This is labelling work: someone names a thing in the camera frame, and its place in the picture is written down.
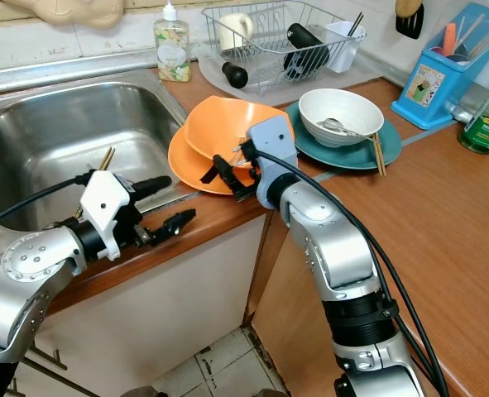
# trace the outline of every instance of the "tile floor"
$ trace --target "tile floor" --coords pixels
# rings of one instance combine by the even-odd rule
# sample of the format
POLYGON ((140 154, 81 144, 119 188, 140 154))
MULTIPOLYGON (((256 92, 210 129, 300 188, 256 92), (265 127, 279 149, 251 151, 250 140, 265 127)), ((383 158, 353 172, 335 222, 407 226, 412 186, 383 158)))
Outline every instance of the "tile floor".
POLYGON ((169 397, 254 397, 286 392, 256 334, 238 328, 152 383, 169 397))

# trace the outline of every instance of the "brown countertop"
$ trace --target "brown countertop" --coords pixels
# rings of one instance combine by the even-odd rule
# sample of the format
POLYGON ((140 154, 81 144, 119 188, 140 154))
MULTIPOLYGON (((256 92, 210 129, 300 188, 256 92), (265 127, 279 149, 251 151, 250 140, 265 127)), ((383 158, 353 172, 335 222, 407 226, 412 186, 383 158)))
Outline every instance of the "brown countertop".
MULTIPOLYGON (((190 83, 165 85, 188 112, 210 95, 226 96, 204 80, 196 65, 190 83)), ((403 148, 386 178, 375 171, 345 172, 324 186, 367 225, 396 264, 452 389, 459 395, 489 395, 489 156, 457 143, 459 125, 430 135, 392 112, 389 105, 400 89, 382 79, 350 89, 376 103, 403 140, 420 133, 422 139, 403 148)), ((300 167, 312 176, 333 170, 305 157, 300 167)), ((50 313, 265 212, 253 199, 237 204, 229 197, 200 194, 149 214, 143 223, 157 227, 186 208, 196 208, 197 217, 179 238, 93 264, 55 299, 50 313)))

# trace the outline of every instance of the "orange plate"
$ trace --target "orange plate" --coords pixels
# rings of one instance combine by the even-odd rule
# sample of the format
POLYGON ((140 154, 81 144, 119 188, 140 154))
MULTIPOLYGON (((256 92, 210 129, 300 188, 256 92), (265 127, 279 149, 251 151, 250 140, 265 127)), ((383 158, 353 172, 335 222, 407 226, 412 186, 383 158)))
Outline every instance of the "orange plate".
MULTIPOLYGON (((173 136, 169 146, 169 165, 172 172, 189 186, 203 190, 204 192, 215 194, 232 194, 228 186, 217 175, 210 184, 203 184, 200 181, 206 172, 211 168, 213 162, 203 157, 185 140, 185 128, 181 127, 173 136)), ((248 170, 234 170, 238 180, 244 185, 253 184, 253 179, 248 174, 248 170)))
MULTIPOLYGON (((234 156, 232 149, 246 137, 251 126, 279 115, 286 118, 294 140, 294 130, 285 112, 260 103, 212 96, 199 103, 187 117, 185 140, 208 159, 221 155, 226 161, 231 161, 234 156)), ((246 163, 242 168, 251 166, 246 163)))

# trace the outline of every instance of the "green plate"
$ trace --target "green plate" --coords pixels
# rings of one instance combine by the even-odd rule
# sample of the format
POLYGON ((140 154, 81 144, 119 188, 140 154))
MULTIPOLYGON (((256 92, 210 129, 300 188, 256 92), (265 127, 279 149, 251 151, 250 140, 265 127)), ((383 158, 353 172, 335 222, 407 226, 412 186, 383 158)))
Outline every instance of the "green plate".
MULTIPOLYGON (((370 170, 377 168, 375 151, 371 141, 362 141, 356 145, 341 146, 338 148, 327 147, 319 144, 306 130, 301 120, 298 103, 292 103, 286 109, 295 134, 295 147, 317 161, 328 165, 334 165, 351 170, 370 170)), ((378 132, 381 140, 384 163, 390 164, 400 154, 402 147, 400 135, 389 121, 378 132)))

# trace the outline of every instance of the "sink basin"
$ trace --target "sink basin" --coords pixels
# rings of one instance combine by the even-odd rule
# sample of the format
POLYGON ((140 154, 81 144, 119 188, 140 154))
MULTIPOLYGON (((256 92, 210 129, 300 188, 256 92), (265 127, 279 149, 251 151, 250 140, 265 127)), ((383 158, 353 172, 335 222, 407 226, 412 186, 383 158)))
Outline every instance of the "sink basin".
MULTIPOLYGON (((110 146, 115 154, 108 169, 126 180, 159 175, 173 179, 170 188, 138 204, 142 212, 179 199, 185 191, 176 186, 179 180, 167 165, 167 151, 184 120, 183 108, 146 70, 4 95, 0 212, 30 194, 97 169, 110 146)), ((83 190, 71 186, 22 208, 0 222, 0 234, 5 232, 11 241, 12 231, 33 232, 69 217, 83 190)))

